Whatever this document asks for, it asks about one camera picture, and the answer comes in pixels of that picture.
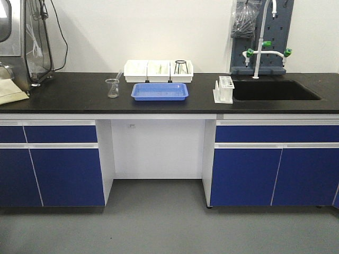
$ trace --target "white plastic box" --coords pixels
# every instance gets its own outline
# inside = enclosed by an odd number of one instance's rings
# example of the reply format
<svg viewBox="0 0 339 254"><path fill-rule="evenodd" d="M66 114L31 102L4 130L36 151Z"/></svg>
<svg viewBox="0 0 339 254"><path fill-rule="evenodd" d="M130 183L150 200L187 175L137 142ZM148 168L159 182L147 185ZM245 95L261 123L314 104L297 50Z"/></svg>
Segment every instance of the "white plastic box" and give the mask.
<svg viewBox="0 0 339 254"><path fill-rule="evenodd" d="M142 83L147 80L148 60L128 60L123 69L126 82Z"/></svg>
<svg viewBox="0 0 339 254"><path fill-rule="evenodd" d="M150 83L167 83L170 80L169 61L149 60L147 65L147 79Z"/></svg>
<svg viewBox="0 0 339 254"><path fill-rule="evenodd" d="M193 79L193 64L186 60L186 64L176 64L175 60L171 61L171 81L174 83L190 83Z"/></svg>

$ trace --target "plastic bag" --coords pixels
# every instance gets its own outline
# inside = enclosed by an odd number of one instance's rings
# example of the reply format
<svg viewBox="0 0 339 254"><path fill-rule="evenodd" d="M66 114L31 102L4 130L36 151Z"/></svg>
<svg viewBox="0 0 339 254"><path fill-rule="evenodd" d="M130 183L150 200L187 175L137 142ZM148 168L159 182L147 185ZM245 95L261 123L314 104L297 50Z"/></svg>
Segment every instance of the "plastic bag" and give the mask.
<svg viewBox="0 0 339 254"><path fill-rule="evenodd" d="M255 37L255 21L261 4L262 2L257 0L237 0L236 12L233 13L232 38L251 39Z"/></svg>

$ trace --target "white faucet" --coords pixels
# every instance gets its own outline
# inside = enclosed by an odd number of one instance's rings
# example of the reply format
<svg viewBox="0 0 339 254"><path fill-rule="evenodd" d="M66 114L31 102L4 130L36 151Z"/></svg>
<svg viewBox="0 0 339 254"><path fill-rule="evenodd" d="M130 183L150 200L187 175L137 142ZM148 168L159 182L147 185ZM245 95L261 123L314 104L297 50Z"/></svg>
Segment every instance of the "white faucet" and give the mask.
<svg viewBox="0 0 339 254"><path fill-rule="evenodd" d="M267 0L265 2L264 11L263 11L263 20L262 20L261 28L260 28L260 37L259 37L259 43L258 43L258 50L253 51L252 49L249 49L249 50L243 52L243 56L246 59L245 60L246 67L249 64L250 56L253 55L253 54L257 55L256 63L255 63L255 70L254 70L254 76L253 76L254 79L258 79L259 78L258 74L259 74L261 54L274 54L274 55L277 55L277 56L281 57L282 58L282 62L283 62L283 66L284 66L284 63L286 62L286 57L288 57L291 54L291 52L292 52L291 49L286 49L284 54L282 54L282 53L280 53L278 51L271 51L271 50L263 51L262 50L262 46L263 46L263 42L264 42L264 31L265 31L265 23L266 23L266 16L267 16L267 8L268 8L270 2L271 2L271 0ZM272 0L272 3L273 3L272 16L273 16L273 18L275 18L275 15L276 15L276 0Z"/></svg>

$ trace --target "black sink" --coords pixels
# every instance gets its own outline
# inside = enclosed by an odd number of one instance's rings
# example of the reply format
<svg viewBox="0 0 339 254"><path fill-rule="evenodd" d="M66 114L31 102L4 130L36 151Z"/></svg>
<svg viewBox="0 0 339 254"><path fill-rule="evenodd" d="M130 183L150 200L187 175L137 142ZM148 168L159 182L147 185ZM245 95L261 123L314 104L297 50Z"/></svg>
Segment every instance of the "black sink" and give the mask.
<svg viewBox="0 0 339 254"><path fill-rule="evenodd" d="M233 97L239 101L319 100L319 96L293 81L233 81Z"/></svg>

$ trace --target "gray floor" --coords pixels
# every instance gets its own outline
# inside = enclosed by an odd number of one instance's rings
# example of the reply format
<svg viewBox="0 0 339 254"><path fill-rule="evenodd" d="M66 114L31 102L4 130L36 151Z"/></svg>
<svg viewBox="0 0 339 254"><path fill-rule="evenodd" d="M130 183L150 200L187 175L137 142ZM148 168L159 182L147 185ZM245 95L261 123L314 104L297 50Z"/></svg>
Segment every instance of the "gray floor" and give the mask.
<svg viewBox="0 0 339 254"><path fill-rule="evenodd" d="M199 180L116 180L106 208L0 208L0 253L339 253L339 211L206 209Z"/></svg>

